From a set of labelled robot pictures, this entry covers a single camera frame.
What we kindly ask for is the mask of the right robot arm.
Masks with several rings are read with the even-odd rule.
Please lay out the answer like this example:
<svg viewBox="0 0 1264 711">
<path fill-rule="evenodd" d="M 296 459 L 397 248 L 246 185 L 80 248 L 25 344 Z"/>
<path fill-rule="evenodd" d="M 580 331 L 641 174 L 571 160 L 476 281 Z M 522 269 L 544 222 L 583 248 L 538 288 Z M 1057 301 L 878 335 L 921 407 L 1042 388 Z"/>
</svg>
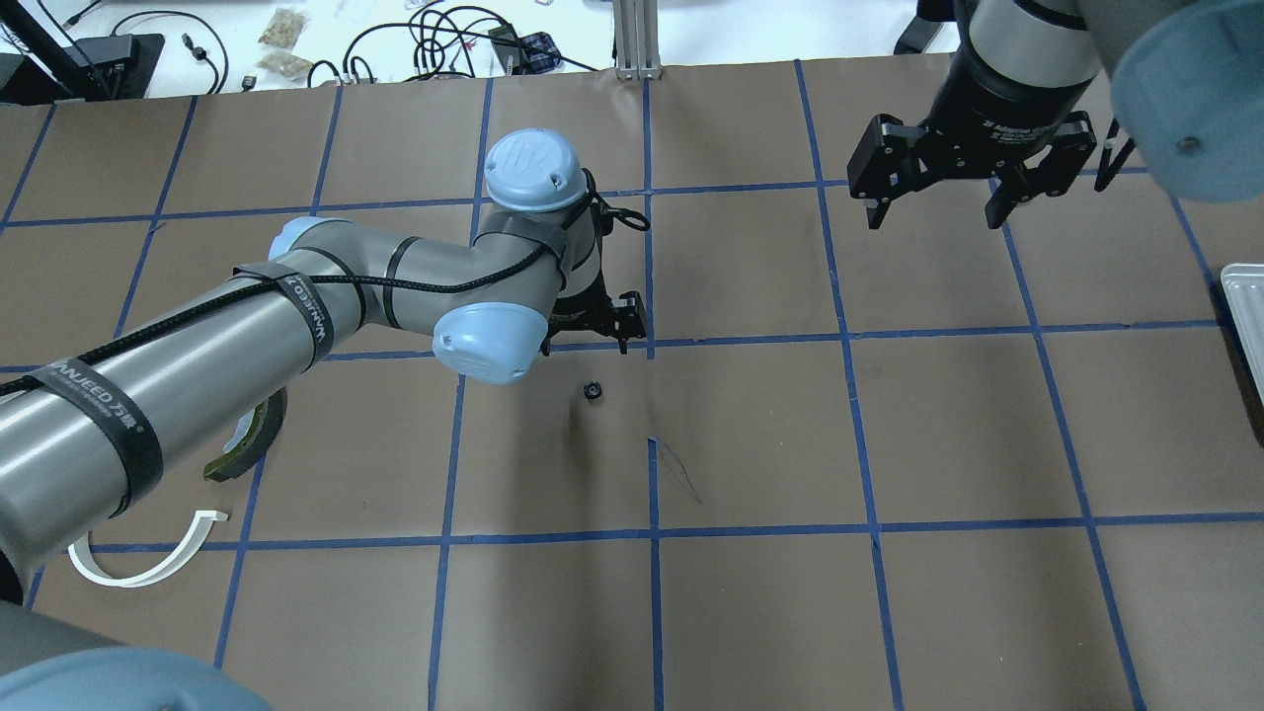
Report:
<svg viewBox="0 0 1264 711">
<path fill-rule="evenodd" d="M 1260 197 L 1259 1 L 921 1 L 916 16 L 956 23 L 959 46 L 928 116 L 872 116 L 849 157 L 871 229 L 943 181 L 996 180 L 992 229 L 1030 199 L 1060 197 L 1098 145 L 1077 108 L 1098 75 L 1107 135 L 1125 143 L 1103 149 L 1097 191 L 1139 154 L 1176 199 Z"/>
</svg>

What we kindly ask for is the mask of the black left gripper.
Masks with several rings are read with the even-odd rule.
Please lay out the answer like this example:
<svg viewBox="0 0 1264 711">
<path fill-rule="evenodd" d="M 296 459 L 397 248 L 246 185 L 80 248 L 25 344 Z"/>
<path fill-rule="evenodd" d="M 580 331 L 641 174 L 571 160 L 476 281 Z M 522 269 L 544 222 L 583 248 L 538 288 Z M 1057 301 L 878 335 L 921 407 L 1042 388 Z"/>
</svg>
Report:
<svg viewBox="0 0 1264 711">
<path fill-rule="evenodd" d="M 628 356 L 629 342 L 648 337 L 647 310 L 638 291 L 618 297 L 605 292 L 603 269 L 597 262 L 583 262 L 569 271 L 565 287 L 549 315 L 544 356 L 550 356 L 552 338 L 562 331 L 592 331 L 618 343 L 621 356 Z"/>
</svg>

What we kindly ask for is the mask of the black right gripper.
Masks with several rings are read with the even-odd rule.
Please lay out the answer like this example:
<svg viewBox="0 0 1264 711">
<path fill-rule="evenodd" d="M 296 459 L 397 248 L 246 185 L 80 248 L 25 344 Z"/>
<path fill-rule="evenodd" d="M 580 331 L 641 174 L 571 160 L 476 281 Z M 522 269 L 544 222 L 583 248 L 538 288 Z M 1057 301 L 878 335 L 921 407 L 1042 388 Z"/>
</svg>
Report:
<svg viewBox="0 0 1264 711">
<path fill-rule="evenodd" d="M 871 118 L 847 163 L 849 196 L 878 230 L 895 199 L 943 181 L 995 178 L 986 224 L 1001 229 L 1018 205 L 1060 197 L 1086 166 L 1097 140 L 1077 102 L 1090 85 L 1023 83 L 959 49 L 919 124 Z"/>
</svg>

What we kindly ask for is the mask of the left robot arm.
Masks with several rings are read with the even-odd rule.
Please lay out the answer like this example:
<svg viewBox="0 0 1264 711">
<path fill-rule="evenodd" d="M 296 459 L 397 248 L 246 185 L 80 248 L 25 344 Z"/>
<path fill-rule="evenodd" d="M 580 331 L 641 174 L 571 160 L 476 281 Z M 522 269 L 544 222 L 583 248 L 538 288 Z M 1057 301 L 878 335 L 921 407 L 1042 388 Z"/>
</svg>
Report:
<svg viewBox="0 0 1264 711">
<path fill-rule="evenodd" d="M 204 468 L 245 473 L 284 415 L 284 387 L 367 324 L 430 337 L 460 376 L 520 382 L 557 333 L 621 348 L 647 334 L 637 292 L 612 297 L 603 239 L 648 219 L 597 192 L 560 133 L 495 140 L 492 206 L 468 245 L 336 218 L 287 221 L 264 262 L 178 311 L 3 385 L 3 707 L 265 710 L 193 657 L 126 645 L 27 609 L 35 571 L 139 504 L 217 428 L 236 436 Z"/>
</svg>

